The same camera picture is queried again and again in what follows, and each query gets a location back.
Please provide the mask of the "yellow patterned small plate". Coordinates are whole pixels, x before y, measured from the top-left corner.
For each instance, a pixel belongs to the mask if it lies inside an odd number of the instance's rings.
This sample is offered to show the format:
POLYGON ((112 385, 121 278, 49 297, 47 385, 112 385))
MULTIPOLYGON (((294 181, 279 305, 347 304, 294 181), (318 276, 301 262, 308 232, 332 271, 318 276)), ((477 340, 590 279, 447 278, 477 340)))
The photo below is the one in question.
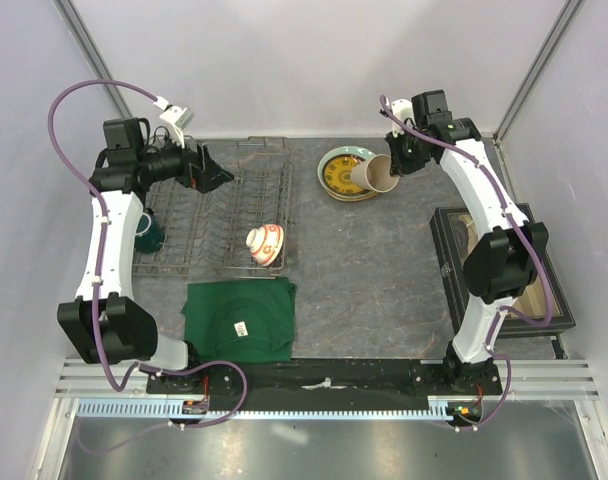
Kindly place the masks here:
POLYGON ((337 155, 328 160, 322 169, 323 184, 341 196, 356 197, 368 193, 351 180, 352 170, 362 162, 355 155, 337 155))

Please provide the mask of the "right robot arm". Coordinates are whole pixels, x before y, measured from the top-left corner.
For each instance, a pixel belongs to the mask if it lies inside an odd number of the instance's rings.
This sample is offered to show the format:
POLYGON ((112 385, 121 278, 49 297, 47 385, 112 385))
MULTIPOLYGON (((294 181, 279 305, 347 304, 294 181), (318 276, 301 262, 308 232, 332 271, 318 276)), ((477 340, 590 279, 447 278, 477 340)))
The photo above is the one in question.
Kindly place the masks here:
POLYGON ((465 393, 496 375, 494 344, 507 314, 532 326, 550 324, 554 294, 543 264, 549 233, 511 199, 475 123, 454 118, 444 91, 410 100, 382 96, 380 105, 392 123, 385 136, 391 175, 410 175, 434 161, 454 183, 477 231, 477 244, 463 266, 469 294, 465 314, 435 380, 453 393, 465 393))

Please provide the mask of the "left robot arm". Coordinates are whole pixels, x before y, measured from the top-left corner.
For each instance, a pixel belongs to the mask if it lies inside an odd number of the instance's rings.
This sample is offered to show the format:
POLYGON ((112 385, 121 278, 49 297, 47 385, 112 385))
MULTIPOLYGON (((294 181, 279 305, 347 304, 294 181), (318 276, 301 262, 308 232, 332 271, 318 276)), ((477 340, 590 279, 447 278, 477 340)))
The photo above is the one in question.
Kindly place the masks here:
POLYGON ((73 301, 62 303, 57 321, 88 364, 135 360, 168 369, 169 382, 192 393, 203 382, 203 369, 191 360, 194 347, 158 331, 155 319, 134 300, 132 264, 136 236, 153 227, 145 220, 146 195, 166 180, 207 194, 233 180, 205 145, 182 147, 164 138, 148 145, 143 118, 107 120, 106 147, 89 179, 93 227, 81 283, 73 301))

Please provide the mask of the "beige cup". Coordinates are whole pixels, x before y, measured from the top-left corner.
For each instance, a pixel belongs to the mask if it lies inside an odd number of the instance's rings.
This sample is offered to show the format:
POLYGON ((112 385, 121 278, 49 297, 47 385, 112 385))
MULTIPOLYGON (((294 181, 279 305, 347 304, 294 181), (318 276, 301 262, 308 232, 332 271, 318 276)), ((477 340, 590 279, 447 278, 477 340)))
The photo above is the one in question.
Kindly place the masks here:
POLYGON ((374 191, 388 193, 396 188, 399 182, 397 176, 391 174, 392 160, 385 154, 361 162, 351 171, 351 181, 356 186, 374 191))

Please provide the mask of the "mint green flower plate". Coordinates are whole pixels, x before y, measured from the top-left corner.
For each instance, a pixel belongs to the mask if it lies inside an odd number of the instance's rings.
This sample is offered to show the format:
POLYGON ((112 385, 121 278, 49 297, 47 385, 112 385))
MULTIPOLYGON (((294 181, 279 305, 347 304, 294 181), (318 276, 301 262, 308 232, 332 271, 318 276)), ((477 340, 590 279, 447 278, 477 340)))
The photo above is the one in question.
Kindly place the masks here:
POLYGON ((318 163, 318 166, 317 166, 318 181, 319 181, 319 178, 322 176, 322 169, 323 169, 323 166, 325 165, 325 163, 328 160, 330 160, 332 157, 335 157, 337 155, 355 155, 355 156, 360 157, 362 159, 362 162, 365 160, 368 160, 370 158, 373 158, 375 156, 375 154, 371 150, 364 148, 364 147, 342 146, 342 147, 334 148, 334 149, 328 151, 318 163))

